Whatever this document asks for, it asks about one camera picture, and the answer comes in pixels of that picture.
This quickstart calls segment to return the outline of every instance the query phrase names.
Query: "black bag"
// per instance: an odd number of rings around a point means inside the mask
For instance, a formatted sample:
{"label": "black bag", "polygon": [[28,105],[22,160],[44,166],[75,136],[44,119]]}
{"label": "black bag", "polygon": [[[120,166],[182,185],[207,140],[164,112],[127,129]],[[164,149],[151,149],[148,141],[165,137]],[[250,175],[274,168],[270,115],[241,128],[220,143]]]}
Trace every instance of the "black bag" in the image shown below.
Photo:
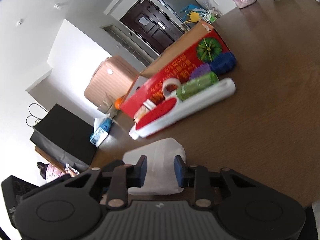
{"label": "black bag", "polygon": [[91,125],[56,104],[33,128],[30,140],[49,156],[79,172],[89,168],[97,151],[90,142]]}

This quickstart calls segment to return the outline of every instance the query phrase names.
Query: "wooden table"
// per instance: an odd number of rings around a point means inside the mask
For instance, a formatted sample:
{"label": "wooden table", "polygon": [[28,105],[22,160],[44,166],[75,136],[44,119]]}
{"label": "wooden table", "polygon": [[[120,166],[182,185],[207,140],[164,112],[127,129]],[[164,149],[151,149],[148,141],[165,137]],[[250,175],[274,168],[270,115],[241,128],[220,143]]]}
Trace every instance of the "wooden table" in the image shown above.
{"label": "wooden table", "polygon": [[258,0],[214,27],[238,61],[225,75],[234,80],[235,95],[138,141],[128,135],[133,121],[120,114],[92,165],[173,137],[187,164],[230,167],[302,205],[320,199],[320,5]]}

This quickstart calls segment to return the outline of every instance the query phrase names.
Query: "green bottle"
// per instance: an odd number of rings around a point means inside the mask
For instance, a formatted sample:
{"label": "green bottle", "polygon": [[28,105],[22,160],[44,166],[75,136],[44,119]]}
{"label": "green bottle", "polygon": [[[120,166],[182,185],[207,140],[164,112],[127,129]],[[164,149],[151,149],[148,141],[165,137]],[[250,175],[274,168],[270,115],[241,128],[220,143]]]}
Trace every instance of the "green bottle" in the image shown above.
{"label": "green bottle", "polygon": [[219,82],[217,75],[211,71],[210,73],[192,79],[179,87],[177,89],[177,97],[181,101],[184,101],[217,82]]}

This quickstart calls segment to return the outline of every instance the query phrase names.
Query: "dark brown door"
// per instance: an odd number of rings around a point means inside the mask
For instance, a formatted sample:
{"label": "dark brown door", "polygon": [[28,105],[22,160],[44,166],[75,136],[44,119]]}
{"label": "dark brown door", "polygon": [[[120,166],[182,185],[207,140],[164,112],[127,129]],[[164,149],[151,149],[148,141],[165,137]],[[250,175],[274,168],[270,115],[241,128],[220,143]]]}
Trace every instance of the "dark brown door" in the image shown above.
{"label": "dark brown door", "polygon": [[140,0],[120,20],[161,54],[183,31],[149,0]]}

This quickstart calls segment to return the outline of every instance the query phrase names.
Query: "black hair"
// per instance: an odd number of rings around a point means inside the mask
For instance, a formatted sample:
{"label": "black hair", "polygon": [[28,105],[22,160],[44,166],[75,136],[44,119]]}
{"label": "black hair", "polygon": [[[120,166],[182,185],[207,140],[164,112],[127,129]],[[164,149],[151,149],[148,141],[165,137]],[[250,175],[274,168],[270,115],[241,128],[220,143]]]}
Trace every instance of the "black hair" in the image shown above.
{"label": "black hair", "polygon": [[41,177],[44,178],[44,179],[46,179],[46,178],[45,178],[45,173],[46,173],[46,171],[47,171],[47,168],[48,168],[49,164],[44,164],[44,163],[42,163],[42,162],[38,162],[37,165],[38,165],[38,168],[40,169],[40,175],[41,175]]}

